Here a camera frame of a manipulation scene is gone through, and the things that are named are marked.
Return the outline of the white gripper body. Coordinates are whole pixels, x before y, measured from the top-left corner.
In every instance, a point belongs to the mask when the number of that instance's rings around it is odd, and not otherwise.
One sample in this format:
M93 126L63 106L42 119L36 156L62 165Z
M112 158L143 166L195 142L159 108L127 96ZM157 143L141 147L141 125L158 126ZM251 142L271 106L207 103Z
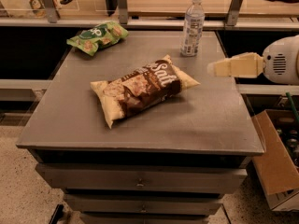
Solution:
M263 74L277 84L299 85L299 35L281 38L263 51Z

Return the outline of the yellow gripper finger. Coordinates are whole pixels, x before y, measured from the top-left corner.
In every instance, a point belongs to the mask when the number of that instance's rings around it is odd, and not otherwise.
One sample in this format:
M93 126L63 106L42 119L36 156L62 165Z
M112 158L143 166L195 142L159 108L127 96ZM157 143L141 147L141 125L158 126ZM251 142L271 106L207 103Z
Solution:
M256 78L263 72L263 59L224 59L207 66L207 73L213 77Z
M244 52L241 54L234 55L230 58L227 58L230 60L236 60L236 59L245 59L245 60L263 60L263 57L255 52Z

